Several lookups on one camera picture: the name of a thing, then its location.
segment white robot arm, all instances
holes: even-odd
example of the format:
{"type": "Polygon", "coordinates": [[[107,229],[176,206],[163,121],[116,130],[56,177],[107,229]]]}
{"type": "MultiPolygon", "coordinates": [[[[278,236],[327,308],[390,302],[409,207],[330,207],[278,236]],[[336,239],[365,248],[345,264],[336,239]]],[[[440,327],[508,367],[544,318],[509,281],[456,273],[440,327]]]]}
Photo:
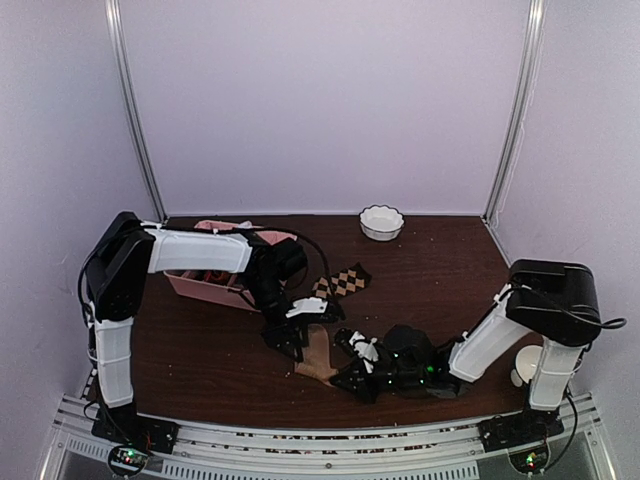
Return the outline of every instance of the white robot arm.
{"type": "Polygon", "coordinates": [[[397,325],[382,342],[373,344],[377,357],[372,360],[350,344],[358,332],[339,332],[336,342],[358,358],[332,381],[365,402],[390,389],[455,397],[509,347],[536,332],[543,336],[544,348],[530,385],[529,407],[554,411],[583,350],[602,328],[593,275],[587,267],[519,260],[489,312],[446,346],[435,348],[424,332],[397,325]]]}
{"type": "MultiPolygon", "coordinates": [[[[265,342],[296,361],[302,361],[309,323],[344,318],[335,295],[329,302],[320,298],[291,302],[283,281],[306,267],[304,250],[293,239],[270,245],[256,230],[172,230],[142,222],[130,212],[120,213],[112,222],[85,262],[78,283],[90,329],[90,356],[98,371],[102,417],[94,425],[95,435],[141,445],[153,437],[158,451],[170,451],[171,442],[157,442],[156,438],[175,437],[174,427],[165,425],[167,422],[150,424],[137,415],[131,384],[131,329],[148,273],[218,270],[238,274],[266,319],[265,342]],[[83,279],[88,301],[84,300],[83,279]]],[[[321,256],[328,270],[324,254],[321,256]]]]}

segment white wall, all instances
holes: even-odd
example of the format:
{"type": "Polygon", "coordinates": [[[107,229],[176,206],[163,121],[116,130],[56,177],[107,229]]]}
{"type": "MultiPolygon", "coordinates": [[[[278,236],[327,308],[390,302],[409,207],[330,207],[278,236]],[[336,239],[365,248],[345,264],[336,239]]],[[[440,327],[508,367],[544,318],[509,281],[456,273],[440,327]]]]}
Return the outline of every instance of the white wall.
{"type": "Polygon", "coordinates": [[[483,212],[527,0],[122,2],[169,213],[483,212]]]}
{"type": "Polygon", "coordinates": [[[90,365],[75,281],[121,209],[151,216],[101,0],[0,3],[0,478],[32,478],[90,365]]]}
{"type": "Polygon", "coordinates": [[[583,262],[604,332],[577,382],[592,390],[624,479],[640,478],[640,2],[551,2],[513,182],[498,216],[511,259],[583,262]]]}

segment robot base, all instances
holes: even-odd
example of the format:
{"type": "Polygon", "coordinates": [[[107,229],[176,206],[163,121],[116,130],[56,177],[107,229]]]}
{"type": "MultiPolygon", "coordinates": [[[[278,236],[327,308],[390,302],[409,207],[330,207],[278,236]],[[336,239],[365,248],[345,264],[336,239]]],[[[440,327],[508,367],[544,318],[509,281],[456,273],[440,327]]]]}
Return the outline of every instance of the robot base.
{"type": "Polygon", "coordinates": [[[564,432],[558,411],[525,410],[507,416],[496,416],[478,424],[485,452],[514,448],[543,441],[564,432]]]}
{"type": "Polygon", "coordinates": [[[104,438],[119,444],[131,444],[142,452],[151,450],[158,453],[173,453],[173,445],[178,436],[178,425],[176,423],[138,416],[136,420],[139,431],[148,432],[149,437],[147,438],[146,435],[142,435],[128,442],[103,415],[104,414],[99,411],[93,423],[91,434],[95,437],[104,438]]]}

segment black cable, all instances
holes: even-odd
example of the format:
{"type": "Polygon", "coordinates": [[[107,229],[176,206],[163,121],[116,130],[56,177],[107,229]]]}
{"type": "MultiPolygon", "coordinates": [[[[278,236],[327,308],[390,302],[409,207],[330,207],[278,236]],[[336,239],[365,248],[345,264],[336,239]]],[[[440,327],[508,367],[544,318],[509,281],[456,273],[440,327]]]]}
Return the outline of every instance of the black cable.
{"type": "Polygon", "coordinates": [[[230,234],[238,234],[243,232],[279,232],[279,233],[288,233],[289,235],[295,235],[298,238],[301,238],[309,245],[313,247],[313,249],[318,252],[320,255],[320,259],[322,260],[322,266],[324,269],[324,275],[327,277],[327,283],[329,284],[329,292],[331,293],[331,301],[337,306],[340,304],[338,300],[338,296],[336,295],[335,287],[331,282],[331,268],[329,267],[329,260],[327,259],[327,255],[322,250],[322,247],[312,238],[306,236],[303,233],[298,232],[297,230],[293,230],[291,228],[280,228],[280,227],[251,227],[251,228],[233,228],[231,230],[219,230],[217,232],[218,235],[230,235],[230,234]]]}
{"type": "Polygon", "coordinates": [[[91,420],[92,422],[95,421],[95,418],[91,418],[89,415],[87,415],[87,410],[89,408],[91,408],[93,405],[95,405],[96,403],[98,403],[97,400],[91,400],[89,403],[87,403],[83,408],[82,408],[82,413],[84,414],[85,418],[91,420]]]}
{"type": "Polygon", "coordinates": [[[573,410],[573,430],[571,430],[571,435],[569,436],[569,440],[565,444],[564,448],[560,452],[560,454],[553,460],[549,465],[545,466],[543,472],[546,473],[551,470],[553,467],[557,465],[557,463],[564,457],[567,450],[571,446],[571,442],[573,442],[574,437],[576,436],[576,431],[578,430],[578,409],[576,408],[576,404],[573,402],[571,398],[571,394],[567,391],[567,400],[569,401],[569,405],[571,405],[571,409],[573,410]]]}
{"type": "Polygon", "coordinates": [[[109,413],[109,409],[105,405],[104,400],[102,399],[102,397],[98,397],[98,398],[99,398],[98,399],[98,403],[100,404],[100,411],[102,413],[104,413],[104,415],[107,417],[107,420],[109,420],[109,423],[111,423],[111,425],[113,425],[113,427],[118,431],[118,433],[120,433],[120,435],[122,435],[122,438],[124,438],[125,441],[127,441],[127,443],[132,443],[131,439],[129,438],[129,435],[127,435],[127,433],[120,427],[120,425],[118,425],[116,423],[116,421],[113,419],[113,417],[109,413]]]}
{"type": "Polygon", "coordinates": [[[606,322],[603,322],[603,323],[594,322],[593,320],[589,320],[588,318],[582,318],[579,315],[576,315],[575,313],[570,312],[569,310],[564,308],[562,305],[560,305],[558,302],[555,302],[554,300],[550,299],[544,293],[541,293],[541,292],[531,288],[528,285],[517,285],[512,290],[523,290],[523,291],[526,291],[526,292],[533,293],[536,297],[544,300],[549,305],[551,305],[554,308],[557,308],[562,313],[564,313],[565,315],[573,318],[574,320],[577,320],[577,321],[582,322],[582,323],[586,323],[588,325],[593,325],[594,327],[598,327],[598,328],[600,328],[602,330],[618,330],[619,328],[622,328],[627,324],[627,319],[623,318],[623,317],[614,318],[612,320],[607,320],[606,322]]]}
{"type": "Polygon", "coordinates": [[[304,267],[304,273],[302,274],[302,278],[300,278],[300,281],[298,283],[296,283],[294,286],[289,285],[288,283],[284,286],[285,290],[295,290],[296,288],[298,288],[299,286],[301,286],[304,281],[307,279],[307,275],[309,274],[309,264],[307,264],[304,267]]]}

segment dark wood surface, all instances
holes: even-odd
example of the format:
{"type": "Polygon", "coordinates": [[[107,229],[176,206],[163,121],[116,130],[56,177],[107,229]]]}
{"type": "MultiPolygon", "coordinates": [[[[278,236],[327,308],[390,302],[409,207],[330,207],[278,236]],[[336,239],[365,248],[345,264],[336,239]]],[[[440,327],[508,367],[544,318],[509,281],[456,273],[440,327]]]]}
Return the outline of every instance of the dark wood surface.
{"type": "MultiPolygon", "coordinates": [[[[368,240],[352,216],[251,220],[311,236],[326,251],[332,272],[361,262],[373,275],[368,289],[342,301],[348,318],[328,326],[331,337],[341,326],[382,336],[394,324],[407,323],[427,332],[434,344],[442,343],[473,326],[507,278],[504,261],[478,218],[409,217],[391,243],[368,240]]],[[[309,247],[306,251],[310,272],[296,291],[305,296],[321,274],[318,257],[309,247]]],[[[376,404],[363,405],[347,392],[292,373],[292,362],[262,343],[262,326],[258,313],[179,297],[163,275],[151,275],[133,333],[140,412],[253,427],[338,428],[497,414],[523,402],[522,392],[509,381],[516,347],[463,397],[383,394],[376,404]]],[[[339,354],[334,358],[334,366],[346,363],[339,354]]]]}

